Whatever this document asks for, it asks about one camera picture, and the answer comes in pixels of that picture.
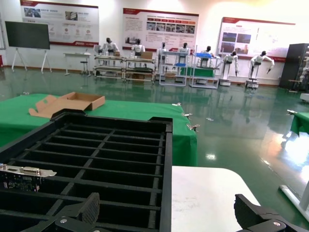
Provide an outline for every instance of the whiteboard stand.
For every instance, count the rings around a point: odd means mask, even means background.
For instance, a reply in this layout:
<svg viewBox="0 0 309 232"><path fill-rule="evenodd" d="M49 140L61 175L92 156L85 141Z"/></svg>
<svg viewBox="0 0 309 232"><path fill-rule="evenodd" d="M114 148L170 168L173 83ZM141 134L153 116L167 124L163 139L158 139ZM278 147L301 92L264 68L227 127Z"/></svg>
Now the whiteboard stand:
<svg viewBox="0 0 309 232"><path fill-rule="evenodd" d="M47 51L45 50L44 53L45 53L45 55L44 55L44 60L43 60L42 68L41 68L41 73L44 73L43 69L44 69L45 61L47 61L47 65L49 67L49 71L52 73L53 71L52 71L52 68L50 67L50 64L49 64L49 61L48 61L48 58L47 58Z"/></svg>
<svg viewBox="0 0 309 232"><path fill-rule="evenodd" d="M21 56L21 54L19 53L19 50L18 50L18 47L15 48L16 51L15 51L15 55L14 55L14 60L13 60L13 64L12 64L12 71L14 72L14 65L15 65L15 61L16 61L16 56L17 54L19 55L20 59L21 59L21 62L23 63L24 67L25 67L25 70L27 71L27 66L25 65L24 63L24 60L23 60L23 57Z"/></svg>

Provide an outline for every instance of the table leg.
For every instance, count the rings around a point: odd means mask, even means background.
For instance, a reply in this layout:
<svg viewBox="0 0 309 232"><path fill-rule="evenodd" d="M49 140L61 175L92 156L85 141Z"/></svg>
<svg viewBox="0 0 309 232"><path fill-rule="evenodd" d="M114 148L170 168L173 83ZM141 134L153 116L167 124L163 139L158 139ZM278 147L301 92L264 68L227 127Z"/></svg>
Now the table leg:
<svg viewBox="0 0 309 232"><path fill-rule="evenodd" d="M69 72L68 72L68 62L67 62L67 55L64 55L64 58L66 60L66 74L64 74L65 76L69 75Z"/></svg>
<svg viewBox="0 0 309 232"><path fill-rule="evenodd" d="M89 77L89 76L91 76L91 74L90 74L90 57L87 57L86 61L88 62L87 69L88 69L88 77Z"/></svg>

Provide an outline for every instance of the black display screen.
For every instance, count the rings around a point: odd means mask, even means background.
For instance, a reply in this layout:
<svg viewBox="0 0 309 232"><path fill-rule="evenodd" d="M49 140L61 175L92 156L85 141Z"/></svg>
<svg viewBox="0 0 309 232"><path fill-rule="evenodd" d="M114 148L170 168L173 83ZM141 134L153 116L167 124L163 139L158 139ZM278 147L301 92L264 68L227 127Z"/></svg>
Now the black display screen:
<svg viewBox="0 0 309 232"><path fill-rule="evenodd" d="M47 24L5 22L10 47L50 49Z"/></svg>

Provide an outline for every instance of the black plastic tray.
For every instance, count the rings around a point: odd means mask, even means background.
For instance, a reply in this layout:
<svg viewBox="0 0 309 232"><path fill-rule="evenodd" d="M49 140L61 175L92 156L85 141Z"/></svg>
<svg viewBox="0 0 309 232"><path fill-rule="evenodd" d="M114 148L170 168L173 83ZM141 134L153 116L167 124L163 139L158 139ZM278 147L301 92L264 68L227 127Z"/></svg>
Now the black plastic tray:
<svg viewBox="0 0 309 232"><path fill-rule="evenodd" d="M100 194L97 227L169 232L172 122L62 112L0 149L0 162L51 169L39 192L0 189L1 231L19 232Z"/></svg>

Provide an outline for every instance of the green tablecloth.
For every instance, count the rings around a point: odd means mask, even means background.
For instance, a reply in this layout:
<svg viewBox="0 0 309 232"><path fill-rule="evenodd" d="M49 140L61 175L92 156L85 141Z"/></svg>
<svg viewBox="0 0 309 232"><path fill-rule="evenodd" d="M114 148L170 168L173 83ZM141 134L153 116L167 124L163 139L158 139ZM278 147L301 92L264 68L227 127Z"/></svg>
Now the green tablecloth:
<svg viewBox="0 0 309 232"><path fill-rule="evenodd" d="M295 113L291 131L299 135L300 132L309 134L309 113Z"/></svg>
<svg viewBox="0 0 309 232"><path fill-rule="evenodd" d="M31 94L0 101L0 147L17 139L32 129L43 125L49 119L33 117L29 108L47 95ZM197 136L189 130L189 120L183 117L180 106L171 104L143 103L131 101L110 101L94 111L92 116L117 117L126 119L149 120L157 117L173 118L173 165L197 166Z"/></svg>

